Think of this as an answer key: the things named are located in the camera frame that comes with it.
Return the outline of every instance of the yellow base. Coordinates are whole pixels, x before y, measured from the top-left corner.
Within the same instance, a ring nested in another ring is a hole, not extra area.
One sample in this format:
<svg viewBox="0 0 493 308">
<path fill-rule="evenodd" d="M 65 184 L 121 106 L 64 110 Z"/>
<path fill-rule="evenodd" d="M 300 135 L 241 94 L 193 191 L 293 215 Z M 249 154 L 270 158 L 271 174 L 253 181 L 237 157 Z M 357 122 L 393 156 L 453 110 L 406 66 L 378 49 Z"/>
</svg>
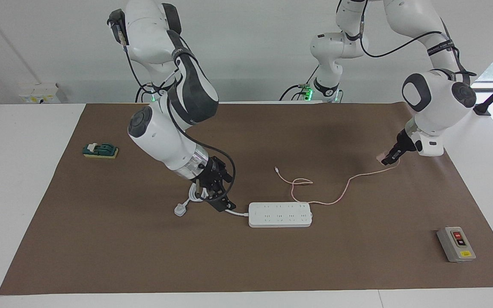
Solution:
<svg viewBox="0 0 493 308">
<path fill-rule="evenodd" d="M 118 152 L 119 152 L 119 148 L 115 148 L 115 154 L 113 156 L 88 155 L 88 154 L 83 154 L 83 155 L 88 158 L 106 158 L 109 160 L 113 160 L 117 156 Z"/>
</svg>

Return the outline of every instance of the white table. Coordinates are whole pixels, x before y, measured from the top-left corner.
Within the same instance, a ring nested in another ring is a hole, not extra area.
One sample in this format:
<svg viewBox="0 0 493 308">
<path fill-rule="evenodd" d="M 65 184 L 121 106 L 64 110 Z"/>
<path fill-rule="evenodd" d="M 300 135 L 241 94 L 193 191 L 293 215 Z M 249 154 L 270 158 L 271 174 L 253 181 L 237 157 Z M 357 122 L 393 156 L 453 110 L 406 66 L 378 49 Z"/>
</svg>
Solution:
<svg viewBox="0 0 493 308">
<path fill-rule="evenodd" d="M 79 104 L 0 105 L 0 285 L 83 109 L 84 105 Z M 446 150 L 493 228 L 493 120 L 470 113 L 446 132 Z M 0 296 L 0 307 L 14 308 L 434 308 L 452 305 L 493 307 L 493 288 Z"/>
</svg>

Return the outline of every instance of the charging cable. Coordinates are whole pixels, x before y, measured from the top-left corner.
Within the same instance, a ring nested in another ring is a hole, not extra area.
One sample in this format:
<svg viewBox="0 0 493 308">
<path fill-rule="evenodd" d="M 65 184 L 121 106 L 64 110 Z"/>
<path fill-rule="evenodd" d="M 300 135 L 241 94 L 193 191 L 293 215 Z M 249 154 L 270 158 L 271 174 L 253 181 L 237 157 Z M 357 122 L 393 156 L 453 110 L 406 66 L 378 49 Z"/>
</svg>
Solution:
<svg viewBox="0 0 493 308">
<path fill-rule="evenodd" d="M 321 204 L 321 205 L 333 205 L 335 203 L 338 203 L 344 197 L 344 195 L 346 194 L 347 188 L 349 187 L 349 185 L 351 183 L 351 180 L 353 180 L 354 178 L 364 177 L 366 175 L 378 174 L 378 173 L 382 173 L 382 172 L 385 172 L 385 171 L 388 171 L 388 170 L 391 170 L 391 169 L 395 169 L 395 168 L 397 168 L 399 166 L 400 163 L 401 163 L 401 160 L 399 160 L 397 162 L 397 165 L 396 166 L 392 166 L 391 168 L 387 168 L 387 169 L 384 169 L 384 170 L 380 170 L 380 171 L 376 171 L 376 172 L 371 172 L 371 173 L 357 174 L 357 175 L 355 175 L 353 177 L 350 177 L 347 180 L 347 184 L 346 184 L 346 188 L 344 189 L 344 192 L 342 193 L 342 195 L 340 195 L 340 197 L 336 201 L 333 201 L 331 203 L 324 203 L 324 202 L 321 202 L 321 201 L 309 201 L 309 202 L 305 202 L 305 203 L 309 203 L 309 204 L 313 203 L 313 204 Z M 275 167 L 275 172 L 277 173 L 277 175 L 279 175 L 279 177 L 281 178 L 281 180 L 283 180 L 286 183 L 288 183 L 288 184 L 291 185 L 290 195 L 291 195 L 292 199 L 294 199 L 294 201 L 296 201 L 296 202 L 304 203 L 303 201 L 299 201 L 298 199 L 296 199 L 296 197 L 294 197 L 294 187 L 296 185 L 311 185 L 311 184 L 313 184 L 313 181 L 310 180 L 310 179 L 299 178 L 299 179 L 294 179 L 292 182 L 290 182 L 290 181 L 287 181 L 284 177 L 282 177 L 282 175 L 280 175 L 279 168 Z"/>
</svg>

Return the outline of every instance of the white power strip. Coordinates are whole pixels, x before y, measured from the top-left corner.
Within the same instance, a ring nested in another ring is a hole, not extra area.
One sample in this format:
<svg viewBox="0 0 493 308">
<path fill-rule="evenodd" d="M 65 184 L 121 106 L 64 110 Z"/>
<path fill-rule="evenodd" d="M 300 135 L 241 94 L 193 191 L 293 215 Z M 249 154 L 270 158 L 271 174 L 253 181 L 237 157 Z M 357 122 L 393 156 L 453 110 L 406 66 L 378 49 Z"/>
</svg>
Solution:
<svg viewBox="0 0 493 308">
<path fill-rule="evenodd" d="M 250 203 L 248 215 L 252 228 L 304 228 L 313 216 L 309 204 L 299 202 Z"/>
</svg>

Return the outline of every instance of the switch box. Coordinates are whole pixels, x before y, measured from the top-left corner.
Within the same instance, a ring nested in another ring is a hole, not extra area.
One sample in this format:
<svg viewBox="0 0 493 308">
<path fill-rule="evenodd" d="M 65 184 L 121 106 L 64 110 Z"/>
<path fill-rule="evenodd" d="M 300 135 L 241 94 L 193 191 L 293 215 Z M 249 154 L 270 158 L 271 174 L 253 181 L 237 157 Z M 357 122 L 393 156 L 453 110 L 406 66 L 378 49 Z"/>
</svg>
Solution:
<svg viewBox="0 0 493 308">
<path fill-rule="evenodd" d="M 20 84 L 19 96 L 27 104 L 60 104 L 66 101 L 66 95 L 58 85 L 50 83 Z"/>
<path fill-rule="evenodd" d="M 252 228 L 305 228 L 312 220 L 309 204 L 299 202 L 250 203 L 248 215 Z"/>
<path fill-rule="evenodd" d="M 462 228 L 446 227 L 437 232 L 440 244 L 450 262 L 472 261 L 476 258 L 473 248 Z"/>
</svg>

